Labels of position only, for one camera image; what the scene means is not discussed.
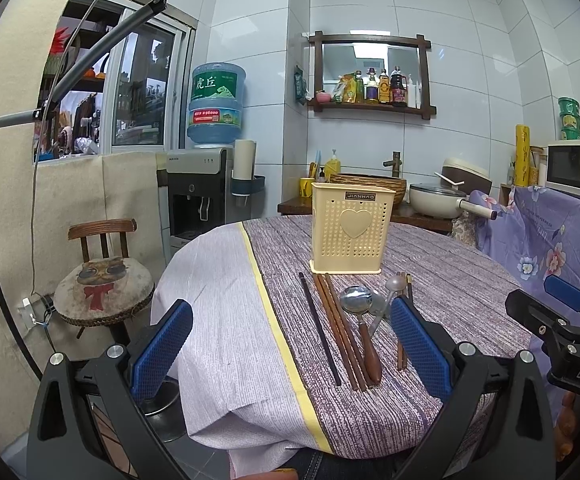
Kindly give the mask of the right hand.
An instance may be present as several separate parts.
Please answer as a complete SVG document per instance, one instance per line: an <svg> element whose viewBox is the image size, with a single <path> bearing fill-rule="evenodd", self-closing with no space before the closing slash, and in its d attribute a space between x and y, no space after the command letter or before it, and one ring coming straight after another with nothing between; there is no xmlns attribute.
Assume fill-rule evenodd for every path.
<svg viewBox="0 0 580 480"><path fill-rule="evenodd" d="M562 408L554 426L555 460L562 462L573 449L575 430L580 426L580 415L574 410L576 394L567 392L562 399Z"/></svg>

